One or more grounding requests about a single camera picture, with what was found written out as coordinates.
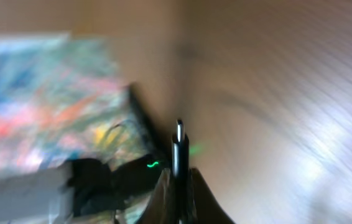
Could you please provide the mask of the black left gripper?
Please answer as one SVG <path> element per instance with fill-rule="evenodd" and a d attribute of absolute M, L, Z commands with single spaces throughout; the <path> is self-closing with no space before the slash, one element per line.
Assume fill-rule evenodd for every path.
<path fill-rule="evenodd" d="M 129 161 L 116 170 L 98 159 L 67 160 L 73 190 L 74 217 L 125 210 L 135 198 L 153 191 L 167 162 L 153 154 Z"/>

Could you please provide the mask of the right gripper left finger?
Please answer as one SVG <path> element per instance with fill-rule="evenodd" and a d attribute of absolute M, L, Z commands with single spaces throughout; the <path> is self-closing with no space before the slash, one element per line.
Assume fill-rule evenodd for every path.
<path fill-rule="evenodd" d="M 170 169 L 164 169 L 151 198 L 136 224 L 176 224 L 175 183 Z"/>

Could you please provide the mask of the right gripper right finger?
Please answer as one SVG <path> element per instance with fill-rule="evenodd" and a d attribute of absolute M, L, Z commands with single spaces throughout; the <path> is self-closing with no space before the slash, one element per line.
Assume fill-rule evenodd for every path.
<path fill-rule="evenodd" d="M 193 201 L 195 206 L 194 223 L 197 224 L 234 224 L 217 202 L 208 184 L 197 168 L 190 169 Z"/>

